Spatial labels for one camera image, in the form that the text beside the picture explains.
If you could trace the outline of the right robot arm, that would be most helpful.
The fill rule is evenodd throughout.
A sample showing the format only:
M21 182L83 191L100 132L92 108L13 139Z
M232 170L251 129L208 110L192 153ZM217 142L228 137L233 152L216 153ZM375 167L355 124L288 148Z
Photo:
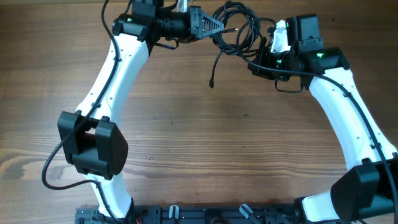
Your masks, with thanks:
M350 223L397 213L397 149L367 109L343 52L324 47L317 15L284 19L268 33L271 43L249 62L250 71L275 82L298 76L324 110L347 168L326 192L296 200L297 221Z

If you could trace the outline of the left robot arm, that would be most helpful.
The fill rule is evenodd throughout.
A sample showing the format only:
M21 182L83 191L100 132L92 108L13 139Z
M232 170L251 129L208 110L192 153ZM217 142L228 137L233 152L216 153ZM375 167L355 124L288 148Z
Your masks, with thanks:
M187 44L222 33L224 24L198 6L177 1L130 1L109 28L104 65L75 112L63 112L58 131L66 161L92 185L101 223L139 223L122 175L128 145L119 130L121 113L140 69L160 39Z

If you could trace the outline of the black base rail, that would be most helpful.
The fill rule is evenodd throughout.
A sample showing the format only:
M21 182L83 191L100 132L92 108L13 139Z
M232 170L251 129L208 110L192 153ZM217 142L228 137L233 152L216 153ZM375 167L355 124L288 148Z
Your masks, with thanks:
M206 223L305 223L303 214L293 204L238 207L169 207L135 206L124 218L111 218L98 207L76 210L75 223L130 223L130 224L206 224Z

